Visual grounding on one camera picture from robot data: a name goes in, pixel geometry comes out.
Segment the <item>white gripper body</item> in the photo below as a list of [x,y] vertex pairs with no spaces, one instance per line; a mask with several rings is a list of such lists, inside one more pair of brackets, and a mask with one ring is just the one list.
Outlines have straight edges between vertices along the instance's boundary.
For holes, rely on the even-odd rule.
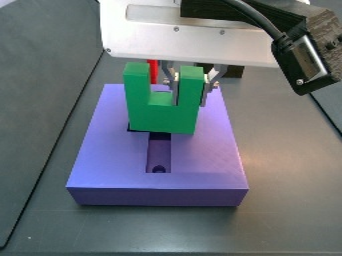
[[103,47],[118,58],[277,66],[271,38],[237,21],[183,18],[182,0],[99,0]]

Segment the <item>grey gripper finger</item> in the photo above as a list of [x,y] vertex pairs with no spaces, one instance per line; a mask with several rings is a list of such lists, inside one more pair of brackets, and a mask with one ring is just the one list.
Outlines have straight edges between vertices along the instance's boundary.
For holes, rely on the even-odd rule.
[[202,64],[205,71],[205,87],[202,92],[201,106],[206,106],[207,96],[218,87],[218,80],[227,72],[227,66],[223,64]]
[[177,104],[178,103],[179,85],[178,85],[178,74],[174,69],[174,62],[169,61],[169,60],[162,60],[161,67],[162,67],[162,71],[166,75],[165,84],[170,87],[171,91],[173,91],[173,103]]

